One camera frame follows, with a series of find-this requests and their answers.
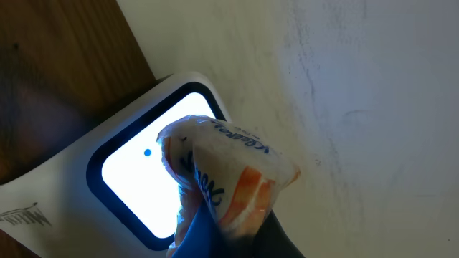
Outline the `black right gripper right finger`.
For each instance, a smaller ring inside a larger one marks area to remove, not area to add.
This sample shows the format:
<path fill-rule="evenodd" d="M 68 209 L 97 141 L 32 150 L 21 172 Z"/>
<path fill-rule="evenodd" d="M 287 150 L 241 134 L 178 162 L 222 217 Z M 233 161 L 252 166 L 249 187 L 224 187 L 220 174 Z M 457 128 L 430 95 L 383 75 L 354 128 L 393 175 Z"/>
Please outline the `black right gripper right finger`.
<path fill-rule="evenodd" d="M 252 249 L 254 258 L 305 257 L 284 232 L 273 211 L 255 235 Z"/>

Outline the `orange tissue pack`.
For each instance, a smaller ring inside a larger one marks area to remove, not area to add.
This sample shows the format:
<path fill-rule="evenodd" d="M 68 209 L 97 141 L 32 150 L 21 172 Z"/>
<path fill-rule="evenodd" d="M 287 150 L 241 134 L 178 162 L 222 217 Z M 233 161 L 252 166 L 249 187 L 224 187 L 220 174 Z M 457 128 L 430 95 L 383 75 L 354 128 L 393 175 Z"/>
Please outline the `orange tissue pack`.
<path fill-rule="evenodd" d="M 179 184 L 181 207 L 167 257 L 190 236 L 200 207 L 207 207 L 224 243 L 246 254 L 278 194 L 300 168 L 258 136 L 227 121 L 188 115 L 160 131 L 162 163 Z"/>

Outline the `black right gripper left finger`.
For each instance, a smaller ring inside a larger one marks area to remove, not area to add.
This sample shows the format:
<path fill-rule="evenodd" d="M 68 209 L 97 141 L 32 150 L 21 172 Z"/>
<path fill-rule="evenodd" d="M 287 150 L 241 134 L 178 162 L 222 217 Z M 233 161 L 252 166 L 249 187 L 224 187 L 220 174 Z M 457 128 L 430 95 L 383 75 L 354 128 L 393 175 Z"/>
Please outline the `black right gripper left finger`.
<path fill-rule="evenodd" d="M 203 201 L 172 258 L 224 258 L 226 244 Z"/>

